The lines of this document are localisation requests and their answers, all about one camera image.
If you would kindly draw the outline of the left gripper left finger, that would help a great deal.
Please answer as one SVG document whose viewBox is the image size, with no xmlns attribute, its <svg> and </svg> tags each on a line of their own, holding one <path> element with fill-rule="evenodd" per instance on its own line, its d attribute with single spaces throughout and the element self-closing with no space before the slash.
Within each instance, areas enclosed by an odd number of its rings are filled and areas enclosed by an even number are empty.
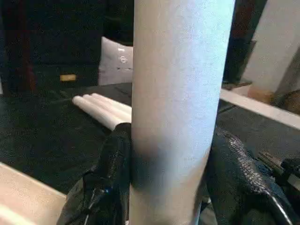
<svg viewBox="0 0 300 225">
<path fill-rule="evenodd" d="M 60 225 L 124 225 L 128 219 L 131 124 L 120 123 L 97 162 L 70 189 Z"/>
</svg>

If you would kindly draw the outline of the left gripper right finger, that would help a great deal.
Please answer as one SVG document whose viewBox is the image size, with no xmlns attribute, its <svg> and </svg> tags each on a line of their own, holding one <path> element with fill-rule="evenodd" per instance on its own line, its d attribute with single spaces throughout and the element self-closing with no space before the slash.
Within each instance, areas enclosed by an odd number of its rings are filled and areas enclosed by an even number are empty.
<svg viewBox="0 0 300 225">
<path fill-rule="evenodd" d="M 219 225 L 298 225 L 270 170 L 235 135 L 215 128 L 206 181 Z"/>
</svg>

